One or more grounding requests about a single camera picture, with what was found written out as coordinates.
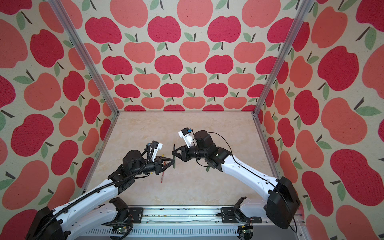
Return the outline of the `green pen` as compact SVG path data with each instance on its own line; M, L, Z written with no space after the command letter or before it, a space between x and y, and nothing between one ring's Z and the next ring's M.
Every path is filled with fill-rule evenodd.
M173 145L173 151L176 149L176 145L174 144ZM174 156L174 154L173 154L173 161L174 161L174 164L173 164L173 169L175 169L176 168L176 157Z

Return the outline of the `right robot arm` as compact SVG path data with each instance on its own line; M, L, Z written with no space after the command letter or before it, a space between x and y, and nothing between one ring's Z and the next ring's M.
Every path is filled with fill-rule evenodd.
M173 150L173 156L183 162L204 160L209 168L238 179L263 198L262 202L240 198L231 211L238 222L246 223L252 217L260 217L268 218L281 229L290 228L301 202L289 179L277 179L250 167L234 156L231 148L216 146L211 133L205 130L194 133L184 128L179 131L179 137L186 144Z

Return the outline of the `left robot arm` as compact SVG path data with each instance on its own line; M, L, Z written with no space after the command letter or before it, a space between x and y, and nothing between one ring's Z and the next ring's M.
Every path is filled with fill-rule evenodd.
M75 240L89 230L105 226L119 234L122 240L134 224L140 223L142 209L131 209L119 194L138 179L151 173L159 175L175 163L174 159L158 157L148 146L144 152L129 151L122 164L97 187L84 195L58 206L37 212L26 235L27 240Z

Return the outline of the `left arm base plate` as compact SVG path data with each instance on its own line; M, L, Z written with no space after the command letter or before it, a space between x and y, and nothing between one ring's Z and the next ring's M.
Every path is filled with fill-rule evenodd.
M123 226L130 224L140 224L144 215L144 208L129 207L124 200L119 197L109 200L105 205L107 210L112 210L113 216L108 217L103 225Z

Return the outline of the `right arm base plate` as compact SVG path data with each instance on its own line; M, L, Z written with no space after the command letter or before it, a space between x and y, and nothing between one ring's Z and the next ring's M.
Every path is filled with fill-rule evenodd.
M261 217L246 217L241 211L240 211L240 205L241 203L246 199L247 197L241 197L237 203L233 207L228 208L221 208L221 211L216 214L217 217L221 217L223 224L250 224L250 223L256 223L260 224L262 223Z

